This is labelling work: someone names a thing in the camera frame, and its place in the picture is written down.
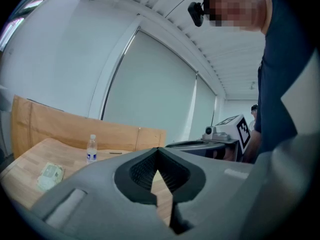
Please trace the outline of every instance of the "man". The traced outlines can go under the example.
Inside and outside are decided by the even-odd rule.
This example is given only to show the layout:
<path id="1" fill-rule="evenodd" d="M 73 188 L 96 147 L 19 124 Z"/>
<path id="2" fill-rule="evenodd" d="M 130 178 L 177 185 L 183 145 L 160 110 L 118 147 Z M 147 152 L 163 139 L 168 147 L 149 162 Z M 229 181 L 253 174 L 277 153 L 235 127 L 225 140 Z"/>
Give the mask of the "man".
<path id="1" fill-rule="evenodd" d="M 264 55 L 258 70 L 256 122 L 243 161 L 253 163 L 257 154 L 272 151 L 298 133 L 319 131 L 319 57 L 287 2 L 203 0 L 203 7 L 215 26 L 261 31 L 265 35 Z M 308 106 L 312 107 L 308 111 L 310 116 L 301 115 L 301 108 Z"/>
<path id="2" fill-rule="evenodd" d="M 255 129 L 256 119 L 257 119 L 257 111 L 258 111 L 258 105 L 253 105 L 251 107 L 251 115 L 253 115 L 254 120 L 251 121 L 249 124 L 249 130 L 252 132 Z"/>

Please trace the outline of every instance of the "wooden tabletop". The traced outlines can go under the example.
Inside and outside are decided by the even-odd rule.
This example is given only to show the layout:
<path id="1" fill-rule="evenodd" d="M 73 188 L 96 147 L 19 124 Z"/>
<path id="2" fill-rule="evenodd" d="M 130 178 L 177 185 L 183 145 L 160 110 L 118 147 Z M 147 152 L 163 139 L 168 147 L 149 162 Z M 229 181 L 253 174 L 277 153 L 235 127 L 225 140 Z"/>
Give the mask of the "wooden tabletop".
<path id="1" fill-rule="evenodd" d="M 97 160 L 109 159 L 129 153 L 125 150 L 98 150 Z M 33 146 L 0 174 L 0 181 L 7 195 L 30 209 L 44 194 L 37 188 L 37 179 L 50 162 L 64 168 L 63 180 L 87 165 L 87 151 L 47 138 Z M 172 194 L 157 171 L 151 192 L 157 196 L 157 213 L 168 225 L 170 222 Z"/>

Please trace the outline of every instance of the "dark blue shirt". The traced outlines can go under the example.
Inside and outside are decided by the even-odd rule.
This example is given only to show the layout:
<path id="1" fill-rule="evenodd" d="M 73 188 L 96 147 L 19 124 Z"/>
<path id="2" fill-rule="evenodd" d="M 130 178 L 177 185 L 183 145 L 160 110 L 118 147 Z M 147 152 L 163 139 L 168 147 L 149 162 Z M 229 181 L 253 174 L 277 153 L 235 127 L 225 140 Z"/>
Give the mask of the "dark blue shirt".
<path id="1" fill-rule="evenodd" d="M 272 0 L 272 16 L 258 69 L 258 111 L 255 130 L 261 133 L 259 154 L 272 151 L 297 134 L 281 97 L 304 70 L 315 47 L 285 0 Z"/>

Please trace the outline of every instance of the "water bottle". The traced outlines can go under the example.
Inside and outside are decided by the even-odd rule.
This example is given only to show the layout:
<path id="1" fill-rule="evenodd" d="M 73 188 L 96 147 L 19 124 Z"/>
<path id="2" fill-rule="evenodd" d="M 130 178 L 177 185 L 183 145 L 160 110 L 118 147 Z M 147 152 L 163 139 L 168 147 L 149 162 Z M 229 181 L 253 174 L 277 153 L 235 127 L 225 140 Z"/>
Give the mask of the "water bottle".
<path id="1" fill-rule="evenodd" d="M 91 134 L 90 140 L 88 141 L 88 144 L 86 146 L 86 164 L 91 164 L 95 161 L 97 161 L 97 141 L 96 141 L 96 135 Z"/>

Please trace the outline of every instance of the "white ceiling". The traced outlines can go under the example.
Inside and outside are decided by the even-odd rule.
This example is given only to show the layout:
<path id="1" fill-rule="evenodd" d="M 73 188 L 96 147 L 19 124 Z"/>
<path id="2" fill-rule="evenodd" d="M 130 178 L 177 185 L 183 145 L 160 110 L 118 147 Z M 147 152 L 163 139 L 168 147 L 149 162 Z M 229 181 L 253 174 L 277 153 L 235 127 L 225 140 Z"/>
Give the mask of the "white ceiling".
<path id="1" fill-rule="evenodd" d="M 195 26 L 187 8 L 191 2 L 203 0 L 133 1 L 165 17 L 196 45 L 219 78 L 227 99 L 257 99 L 258 67 L 265 47 L 262 33 L 224 31 L 221 27 L 209 26 L 208 21 L 204 21 L 201 27 Z"/>

